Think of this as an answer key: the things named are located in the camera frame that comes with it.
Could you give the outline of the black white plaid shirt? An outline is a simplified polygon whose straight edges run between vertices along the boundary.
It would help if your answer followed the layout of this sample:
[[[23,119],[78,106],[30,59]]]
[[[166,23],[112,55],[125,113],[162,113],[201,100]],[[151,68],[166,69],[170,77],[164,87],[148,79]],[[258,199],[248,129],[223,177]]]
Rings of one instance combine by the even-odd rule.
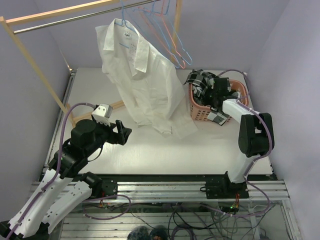
[[[222,111],[223,101],[240,99],[243,104],[248,105],[247,94],[242,96],[239,91],[232,90],[228,77],[221,77],[202,69],[192,70],[185,83],[192,84],[193,99],[198,105],[210,107],[208,121],[220,126],[231,119]]]

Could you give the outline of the blue wire hanger white shirt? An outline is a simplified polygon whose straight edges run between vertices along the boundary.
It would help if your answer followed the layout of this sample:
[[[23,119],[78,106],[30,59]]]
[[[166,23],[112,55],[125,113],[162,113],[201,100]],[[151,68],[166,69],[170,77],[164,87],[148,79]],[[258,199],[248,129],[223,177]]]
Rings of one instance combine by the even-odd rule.
[[[139,37],[138,32],[135,30],[135,28],[127,24],[127,20],[125,19],[125,12],[126,12],[125,5],[122,0],[120,0],[120,4],[121,4],[121,22],[118,23],[117,21],[115,21],[114,24],[119,26],[119,30],[122,30],[124,37],[121,37],[121,39],[132,40],[132,34],[135,34],[137,37]]]

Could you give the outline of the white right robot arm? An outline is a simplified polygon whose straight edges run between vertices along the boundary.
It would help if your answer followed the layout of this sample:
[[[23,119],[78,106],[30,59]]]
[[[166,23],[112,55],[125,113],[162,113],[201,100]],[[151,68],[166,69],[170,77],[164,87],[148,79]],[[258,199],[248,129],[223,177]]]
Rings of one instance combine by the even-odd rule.
[[[210,106],[207,118],[223,125],[231,117],[239,123],[239,155],[219,180],[205,184],[208,199],[238,198],[247,188],[246,179],[255,163],[268,156],[274,148],[272,116],[259,113],[241,102],[242,96],[231,90],[228,78],[215,77],[202,97]]]

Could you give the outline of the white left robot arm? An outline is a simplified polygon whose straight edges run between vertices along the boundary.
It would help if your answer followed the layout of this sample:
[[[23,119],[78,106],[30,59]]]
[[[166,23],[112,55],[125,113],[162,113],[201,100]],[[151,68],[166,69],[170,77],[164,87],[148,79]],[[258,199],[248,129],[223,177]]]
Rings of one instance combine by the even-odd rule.
[[[7,240],[46,240],[78,204],[103,198],[103,180],[92,172],[82,174],[71,192],[58,196],[96,150],[105,143],[124,145],[131,133],[132,129],[124,127],[120,120],[108,125],[80,120],[55,153],[41,183],[23,208],[11,220],[0,223],[0,235]]]

